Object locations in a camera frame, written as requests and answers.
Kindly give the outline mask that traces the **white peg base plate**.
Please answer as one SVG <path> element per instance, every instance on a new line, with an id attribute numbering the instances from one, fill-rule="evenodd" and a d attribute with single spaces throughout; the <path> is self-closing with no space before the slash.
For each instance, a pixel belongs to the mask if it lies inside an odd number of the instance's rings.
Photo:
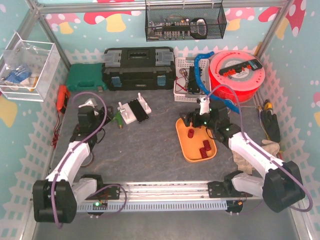
<path id="1" fill-rule="evenodd" d="M 141 95 L 140 92 L 137 94 L 137 98 L 135 98 L 135 99 L 138 99 L 138 101 L 142 105 L 143 109 L 146 111 L 147 115 L 149 115 L 152 112 L 152 109 L 150 108 L 149 104 L 146 102 L 146 100 L 143 98 L 143 96 Z M 120 111 L 121 116 L 127 125 L 137 121 L 137 119 L 135 118 L 133 112 L 131 111 L 131 109 L 128 105 L 128 102 L 124 103 L 124 104 L 119 102 L 118 107 L 117 107 L 117 110 Z"/>

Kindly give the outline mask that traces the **green hose nozzle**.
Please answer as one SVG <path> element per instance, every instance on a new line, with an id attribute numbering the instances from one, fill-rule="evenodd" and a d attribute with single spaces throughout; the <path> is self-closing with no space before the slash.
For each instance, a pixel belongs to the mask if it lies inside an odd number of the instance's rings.
<path id="1" fill-rule="evenodd" d="M 118 128 L 122 129 L 124 124 L 123 124 L 123 118 L 122 118 L 121 112 L 118 111 L 110 122 L 116 122 Z"/>

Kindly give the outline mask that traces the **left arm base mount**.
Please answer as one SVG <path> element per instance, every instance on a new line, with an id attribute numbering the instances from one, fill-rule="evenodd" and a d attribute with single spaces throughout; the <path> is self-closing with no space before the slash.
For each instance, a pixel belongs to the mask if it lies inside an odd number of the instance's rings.
<path id="1" fill-rule="evenodd" d="M 86 201 L 108 201 L 108 200 L 119 200 L 120 199 L 120 185 L 119 184 L 104 184 L 99 192 L 88 196 Z"/>

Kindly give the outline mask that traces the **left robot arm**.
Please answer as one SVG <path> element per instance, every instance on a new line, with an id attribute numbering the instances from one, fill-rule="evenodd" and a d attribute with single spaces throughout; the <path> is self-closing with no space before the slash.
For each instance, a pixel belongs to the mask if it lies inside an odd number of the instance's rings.
<path id="1" fill-rule="evenodd" d="M 34 219 L 38 223 L 71 223 L 77 207 L 86 198 L 103 187 L 100 175 L 84 175 L 74 182 L 77 172 L 92 153 L 98 141 L 98 132 L 113 119 L 106 106 L 97 108 L 94 98 L 78 106 L 75 126 L 65 154 L 54 170 L 32 188 Z"/>

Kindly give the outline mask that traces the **black ribbed rail block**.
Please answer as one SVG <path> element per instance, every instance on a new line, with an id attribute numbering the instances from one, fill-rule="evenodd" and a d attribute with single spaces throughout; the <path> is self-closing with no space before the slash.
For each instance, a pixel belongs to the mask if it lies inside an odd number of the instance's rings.
<path id="1" fill-rule="evenodd" d="M 139 124 L 149 119 L 148 114 L 146 113 L 138 99 L 129 101 L 128 106 Z"/>

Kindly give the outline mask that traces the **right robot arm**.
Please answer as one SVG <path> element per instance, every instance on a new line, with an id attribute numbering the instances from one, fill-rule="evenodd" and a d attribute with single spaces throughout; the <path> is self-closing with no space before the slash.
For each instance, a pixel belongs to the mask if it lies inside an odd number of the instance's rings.
<path id="1" fill-rule="evenodd" d="M 296 163 L 268 153 L 244 132 L 242 125 L 231 123 L 222 101 L 202 97 L 197 102 L 199 108 L 179 114 L 184 125 L 211 130 L 218 142 L 243 157 L 260 174 L 255 177 L 240 171 L 230 180 L 232 189 L 263 198 L 275 213 L 307 197 Z"/>

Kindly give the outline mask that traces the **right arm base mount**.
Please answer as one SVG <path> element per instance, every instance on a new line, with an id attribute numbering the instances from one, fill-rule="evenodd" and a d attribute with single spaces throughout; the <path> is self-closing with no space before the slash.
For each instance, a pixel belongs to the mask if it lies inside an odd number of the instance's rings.
<path id="1" fill-rule="evenodd" d="M 252 197 L 252 194 L 237 191 L 231 181 L 211 181 L 207 183 L 208 195 L 210 198 L 245 198 Z"/>

